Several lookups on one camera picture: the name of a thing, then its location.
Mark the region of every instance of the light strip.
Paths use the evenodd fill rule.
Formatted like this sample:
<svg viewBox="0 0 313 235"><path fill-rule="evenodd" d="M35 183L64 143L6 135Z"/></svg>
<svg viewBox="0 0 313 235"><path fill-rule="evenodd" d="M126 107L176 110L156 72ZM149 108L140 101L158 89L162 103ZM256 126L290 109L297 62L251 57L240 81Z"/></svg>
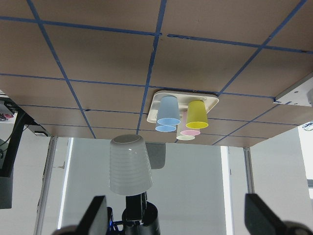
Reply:
<svg viewBox="0 0 313 235"><path fill-rule="evenodd" d="M59 213L58 229L60 229L62 226L64 202L65 202L65 195L67 192L68 172L69 172L70 160L72 158L73 143L74 143L74 138L69 138L69 148L68 148L68 154L67 154L68 158L67 158L63 190L62 190L62 199L61 199L61 207L60 207L60 213Z"/></svg>
<svg viewBox="0 0 313 235"><path fill-rule="evenodd" d="M228 147L226 146L221 146L221 159L222 159L222 174L224 189L226 234L234 235L231 191L230 191L230 170L228 164Z"/></svg>

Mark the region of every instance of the blue cup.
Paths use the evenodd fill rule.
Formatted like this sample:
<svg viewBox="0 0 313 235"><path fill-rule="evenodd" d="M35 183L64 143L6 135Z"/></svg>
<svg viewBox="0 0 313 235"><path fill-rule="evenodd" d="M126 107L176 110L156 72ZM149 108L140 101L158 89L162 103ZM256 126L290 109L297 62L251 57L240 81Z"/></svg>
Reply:
<svg viewBox="0 0 313 235"><path fill-rule="evenodd" d="M178 101L175 96L169 95L161 99L156 122L167 126L180 124L180 112L178 108Z"/></svg>
<svg viewBox="0 0 313 235"><path fill-rule="evenodd" d="M161 125L156 122L156 130L160 132L172 132L176 130L176 126Z"/></svg>

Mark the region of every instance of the yellow cup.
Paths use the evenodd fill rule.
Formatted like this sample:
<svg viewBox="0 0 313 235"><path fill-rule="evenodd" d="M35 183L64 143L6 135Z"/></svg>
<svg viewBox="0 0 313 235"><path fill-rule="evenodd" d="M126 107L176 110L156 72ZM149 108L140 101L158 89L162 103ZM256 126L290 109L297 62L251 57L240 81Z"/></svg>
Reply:
<svg viewBox="0 0 313 235"><path fill-rule="evenodd" d="M204 102L201 100L191 101L188 104L186 127L202 129L208 125Z"/></svg>

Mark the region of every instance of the light blue cup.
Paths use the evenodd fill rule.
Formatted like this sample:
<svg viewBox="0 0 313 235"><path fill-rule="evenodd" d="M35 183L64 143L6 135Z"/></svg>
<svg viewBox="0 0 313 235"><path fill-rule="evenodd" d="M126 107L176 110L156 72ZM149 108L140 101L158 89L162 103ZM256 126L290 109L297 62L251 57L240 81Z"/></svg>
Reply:
<svg viewBox="0 0 313 235"><path fill-rule="evenodd" d="M156 130L160 132L172 132L176 130L176 126L161 125L156 122Z"/></svg>
<svg viewBox="0 0 313 235"><path fill-rule="evenodd" d="M178 108L178 101L175 96L169 95L161 99L156 122L167 126L180 124L180 112Z"/></svg>

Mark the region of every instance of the metal pole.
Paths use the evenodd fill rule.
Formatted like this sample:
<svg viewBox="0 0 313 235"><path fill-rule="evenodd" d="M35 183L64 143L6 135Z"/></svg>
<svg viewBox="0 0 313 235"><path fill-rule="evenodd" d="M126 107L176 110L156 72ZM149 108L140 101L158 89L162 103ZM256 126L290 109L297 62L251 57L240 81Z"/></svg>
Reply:
<svg viewBox="0 0 313 235"><path fill-rule="evenodd" d="M41 232L43 229L45 206L46 206L47 198L48 198L50 179L51 179L53 160L54 160L55 149L57 146L57 141L58 141L58 137L51 136L47 159L45 162L45 171L43 174L43 185L41 188L41 194L40 194L39 203L37 206L37 218L36 218L34 235L41 235Z"/></svg>
<svg viewBox="0 0 313 235"><path fill-rule="evenodd" d="M244 148L245 154L245 165L246 165L246 185L248 188L248 193L255 193L254 191L254 182L253 182L253 172L252 172L252 163L251 163L251 153L250 148Z"/></svg>

